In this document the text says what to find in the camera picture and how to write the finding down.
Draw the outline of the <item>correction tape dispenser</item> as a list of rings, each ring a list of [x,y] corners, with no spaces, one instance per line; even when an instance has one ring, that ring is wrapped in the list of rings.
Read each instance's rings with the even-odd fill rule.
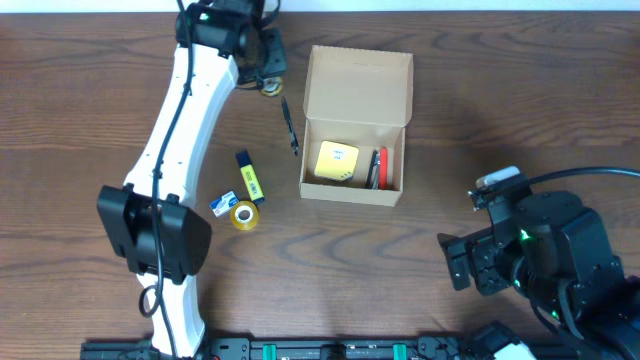
[[[267,97],[276,97],[283,89],[283,80],[281,77],[271,77],[262,81],[260,93]]]

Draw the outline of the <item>black pen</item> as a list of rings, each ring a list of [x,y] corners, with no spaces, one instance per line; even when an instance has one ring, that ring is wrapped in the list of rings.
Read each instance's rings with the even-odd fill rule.
[[[295,156],[298,156],[298,154],[299,154],[299,144],[298,144],[297,136],[296,136],[296,133],[295,133],[295,130],[294,130],[294,125],[293,125],[293,121],[292,121],[292,118],[291,118],[291,114],[290,114],[290,110],[289,110],[289,107],[288,107],[288,103],[287,103],[286,98],[284,96],[281,97],[281,107],[282,107],[283,116],[284,116],[284,119],[285,119],[285,122],[286,122],[287,128],[288,128],[291,149],[293,151],[293,154]]]

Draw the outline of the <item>red black stapler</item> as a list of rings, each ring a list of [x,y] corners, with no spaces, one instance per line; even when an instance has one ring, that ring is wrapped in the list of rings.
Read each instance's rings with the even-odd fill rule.
[[[387,188],[388,167],[388,149],[381,147],[374,150],[365,187],[372,190],[385,190]]]

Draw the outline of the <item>brown cardboard box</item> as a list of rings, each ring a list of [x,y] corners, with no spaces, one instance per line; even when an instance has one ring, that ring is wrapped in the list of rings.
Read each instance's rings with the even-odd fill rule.
[[[413,110],[411,53],[315,45],[306,79],[299,177],[306,199],[393,207],[403,193],[406,127]],[[319,148],[332,141],[359,148],[350,180],[314,175]],[[371,156],[388,149],[385,190],[365,187]]]

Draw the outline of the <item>yellow sticky note pad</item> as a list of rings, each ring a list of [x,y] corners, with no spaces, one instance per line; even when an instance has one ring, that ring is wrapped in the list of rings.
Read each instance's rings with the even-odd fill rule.
[[[319,148],[314,175],[334,181],[350,180],[356,169],[359,148],[352,145],[323,141]]]

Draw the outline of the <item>yellow clear tape roll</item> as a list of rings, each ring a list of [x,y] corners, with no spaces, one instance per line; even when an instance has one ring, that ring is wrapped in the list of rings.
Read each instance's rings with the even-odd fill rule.
[[[260,216],[253,202],[240,201],[231,209],[230,219],[236,229],[247,231],[258,225]]]

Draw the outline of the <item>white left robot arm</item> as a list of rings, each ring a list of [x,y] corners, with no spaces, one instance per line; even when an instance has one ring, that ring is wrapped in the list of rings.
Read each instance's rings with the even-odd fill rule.
[[[196,275],[211,243],[210,224],[195,210],[198,181],[218,117],[236,89],[280,91],[287,69],[279,11],[263,0],[180,3],[176,49],[166,96],[142,154],[120,187],[103,186],[97,211],[114,253],[142,286],[141,315],[150,340],[89,343],[82,358],[210,359]]]

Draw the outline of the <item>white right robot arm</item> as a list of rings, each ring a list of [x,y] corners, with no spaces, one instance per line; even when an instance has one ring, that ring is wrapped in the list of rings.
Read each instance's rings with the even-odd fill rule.
[[[612,174],[582,167],[529,178],[509,167],[481,177],[469,196],[490,226],[466,236],[438,234],[455,290],[491,296],[513,288],[538,320],[582,359],[639,356],[639,279],[625,274],[601,216],[568,191],[532,191],[558,178]]]

